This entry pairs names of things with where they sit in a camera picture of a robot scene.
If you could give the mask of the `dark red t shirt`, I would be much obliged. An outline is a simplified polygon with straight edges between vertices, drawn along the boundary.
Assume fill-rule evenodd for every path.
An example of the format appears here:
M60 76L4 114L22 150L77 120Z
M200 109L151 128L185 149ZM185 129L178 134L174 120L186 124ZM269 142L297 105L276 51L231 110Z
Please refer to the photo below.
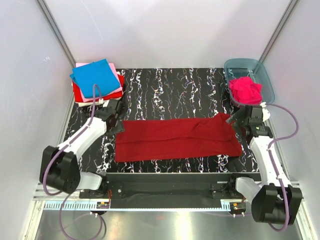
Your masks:
M124 132L115 138L115 161L239 157L242 146L228 118L220 112L207 118L125 120Z

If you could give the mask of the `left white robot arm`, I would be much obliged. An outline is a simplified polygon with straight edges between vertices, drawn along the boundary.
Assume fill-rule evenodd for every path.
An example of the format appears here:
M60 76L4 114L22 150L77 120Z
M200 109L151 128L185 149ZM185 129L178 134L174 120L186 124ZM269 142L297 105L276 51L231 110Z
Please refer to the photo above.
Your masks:
M123 99L111 99L100 109L92 106L91 117L71 137L58 146L47 146L42 153L39 181L48 196L72 194L90 190L97 198L108 193L107 178L96 172L80 171L78 160L103 135L124 131L126 104Z

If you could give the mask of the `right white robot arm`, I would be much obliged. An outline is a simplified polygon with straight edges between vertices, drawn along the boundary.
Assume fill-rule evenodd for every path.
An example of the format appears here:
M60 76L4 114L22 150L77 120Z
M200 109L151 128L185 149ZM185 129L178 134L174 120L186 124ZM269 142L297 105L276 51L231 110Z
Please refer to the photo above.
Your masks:
M249 176L232 174L226 184L226 193L232 198L244 198L251 205L251 215L257 223L267 223L272 228L281 225L283 231L296 219L303 199L302 191L293 187L284 173L275 150L274 138L265 121L270 117L267 104L245 105L226 122L242 131L256 159L261 184Z

